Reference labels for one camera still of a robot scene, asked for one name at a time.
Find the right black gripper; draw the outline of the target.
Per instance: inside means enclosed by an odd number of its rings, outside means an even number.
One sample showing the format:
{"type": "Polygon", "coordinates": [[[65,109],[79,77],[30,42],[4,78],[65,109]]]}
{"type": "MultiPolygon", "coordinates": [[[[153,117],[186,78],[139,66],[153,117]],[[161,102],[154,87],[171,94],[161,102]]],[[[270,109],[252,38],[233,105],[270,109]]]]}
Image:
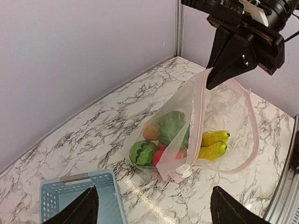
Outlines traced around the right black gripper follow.
{"type": "Polygon", "coordinates": [[[285,1],[260,0],[269,26],[253,20],[238,0],[183,0],[187,7],[208,14],[216,28],[207,68],[206,88],[211,90],[238,75],[262,68],[270,75],[285,61],[285,1]]]}

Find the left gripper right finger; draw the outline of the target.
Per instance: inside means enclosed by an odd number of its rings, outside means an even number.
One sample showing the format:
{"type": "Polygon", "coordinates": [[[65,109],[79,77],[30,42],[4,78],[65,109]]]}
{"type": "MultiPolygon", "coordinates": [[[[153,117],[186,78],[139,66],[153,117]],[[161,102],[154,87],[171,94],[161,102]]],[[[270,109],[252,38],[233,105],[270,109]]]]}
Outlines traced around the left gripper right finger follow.
{"type": "Polygon", "coordinates": [[[269,224],[247,210],[220,186],[213,187],[210,210],[212,224],[269,224]]]}

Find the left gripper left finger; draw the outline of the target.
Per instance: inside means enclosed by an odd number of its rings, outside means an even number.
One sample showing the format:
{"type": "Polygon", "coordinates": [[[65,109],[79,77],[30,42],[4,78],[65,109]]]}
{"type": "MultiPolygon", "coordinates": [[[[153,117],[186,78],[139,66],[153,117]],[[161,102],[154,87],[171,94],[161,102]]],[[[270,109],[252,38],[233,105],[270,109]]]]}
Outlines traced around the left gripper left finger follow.
{"type": "Polygon", "coordinates": [[[96,224],[99,211],[99,196],[96,187],[86,189],[73,202],[54,217],[49,224],[96,224]]]}

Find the grey perforated plastic basket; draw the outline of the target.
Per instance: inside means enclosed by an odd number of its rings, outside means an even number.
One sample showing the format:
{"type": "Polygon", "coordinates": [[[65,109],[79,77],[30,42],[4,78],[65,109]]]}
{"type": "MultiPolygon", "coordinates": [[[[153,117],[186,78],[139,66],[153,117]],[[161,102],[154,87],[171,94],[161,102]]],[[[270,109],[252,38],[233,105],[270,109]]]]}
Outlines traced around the grey perforated plastic basket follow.
{"type": "Polygon", "coordinates": [[[43,181],[40,185],[40,223],[57,215],[86,189],[99,197],[99,224],[127,224],[119,185],[112,170],[100,170],[43,181]]]}

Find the yellow banana bunch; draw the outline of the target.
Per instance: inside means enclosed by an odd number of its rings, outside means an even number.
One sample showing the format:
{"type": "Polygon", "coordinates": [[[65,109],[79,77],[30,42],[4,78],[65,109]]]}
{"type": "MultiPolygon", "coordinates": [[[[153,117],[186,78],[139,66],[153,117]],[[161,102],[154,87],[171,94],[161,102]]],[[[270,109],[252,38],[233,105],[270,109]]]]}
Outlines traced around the yellow banana bunch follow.
{"type": "Polygon", "coordinates": [[[202,136],[201,147],[198,159],[205,159],[215,162],[227,152],[227,142],[230,138],[228,131],[215,131],[204,133],[202,136]]]}

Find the green watermelon ball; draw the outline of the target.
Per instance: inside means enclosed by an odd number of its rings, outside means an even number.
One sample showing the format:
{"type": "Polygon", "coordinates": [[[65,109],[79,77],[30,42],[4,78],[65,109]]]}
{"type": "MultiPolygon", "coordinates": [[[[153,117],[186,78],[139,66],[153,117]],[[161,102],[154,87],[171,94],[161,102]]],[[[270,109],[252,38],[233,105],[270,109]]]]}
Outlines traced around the green watermelon ball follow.
{"type": "Polygon", "coordinates": [[[155,143],[149,140],[136,142],[130,149],[129,158],[137,166],[153,166],[153,156],[158,150],[155,143]]]}

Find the clear zip top bag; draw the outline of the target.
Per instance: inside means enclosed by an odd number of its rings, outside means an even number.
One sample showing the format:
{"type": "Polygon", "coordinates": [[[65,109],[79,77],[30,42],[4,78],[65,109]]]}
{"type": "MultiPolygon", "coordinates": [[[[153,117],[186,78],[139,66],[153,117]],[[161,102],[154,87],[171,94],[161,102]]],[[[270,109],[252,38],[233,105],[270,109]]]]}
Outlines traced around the clear zip top bag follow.
{"type": "Polygon", "coordinates": [[[247,168],[256,158],[259,137],[256,117],[250,98],[250,91],[234,79],[208,90],[206,69],[187,81],[175,94],[145,123],[141,133],[131,147],[143,137],[144,128],[157,124],[157,119],[170,111],[185,114],[186,123],[168,145],[152,141],[158,147],[153,156],[153,166],[137,166],[129,158],[130,165],[159,179],[181,181],[198,168],[207,168],[225,174],[236,174],[247,168]],[[204,133],[228,131],[230,138],[224,156],[215,162],[198,159],[204,133]]]}

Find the green bell pepper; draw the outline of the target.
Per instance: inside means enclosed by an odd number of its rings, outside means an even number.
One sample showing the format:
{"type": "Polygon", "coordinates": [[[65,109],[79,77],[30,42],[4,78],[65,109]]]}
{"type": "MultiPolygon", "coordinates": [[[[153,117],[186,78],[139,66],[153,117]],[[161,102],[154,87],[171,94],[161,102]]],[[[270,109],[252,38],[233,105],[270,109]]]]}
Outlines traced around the green bell pepper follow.
{"type": "Polygon", "coordinates": [[[170,111],[157,119],[160,129],[158,140],[168,146],[186,123],[185,114],[181,111],[170,111]]]}

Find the orange toy fruit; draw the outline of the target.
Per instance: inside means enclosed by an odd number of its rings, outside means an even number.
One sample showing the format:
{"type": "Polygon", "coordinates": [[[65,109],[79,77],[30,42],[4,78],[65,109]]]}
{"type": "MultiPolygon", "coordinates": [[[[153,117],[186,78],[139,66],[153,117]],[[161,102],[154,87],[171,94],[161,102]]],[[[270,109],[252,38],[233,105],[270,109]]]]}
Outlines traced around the orange toy fruit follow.
{"type": "Polygon", "coordinates": [[[155,123],[151,123],[147,125],[143,130],[143,137],[146,140],[156,141],[158,140],[159,134],[160,134],[159,125],[155,123]]]}

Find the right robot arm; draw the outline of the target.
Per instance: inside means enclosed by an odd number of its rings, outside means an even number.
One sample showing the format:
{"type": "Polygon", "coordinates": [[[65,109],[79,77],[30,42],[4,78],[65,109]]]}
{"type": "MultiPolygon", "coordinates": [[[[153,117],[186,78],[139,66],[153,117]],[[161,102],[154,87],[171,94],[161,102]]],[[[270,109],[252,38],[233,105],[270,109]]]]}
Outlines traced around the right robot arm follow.
{"type": "Polygon", "coordinates": [[[260,67],[273,75],[285,62],[280,31],[295,10],[297,0],[183,0],[182,5],[207,13],[216,28],[207,68],[206,88],[260,67]]]}

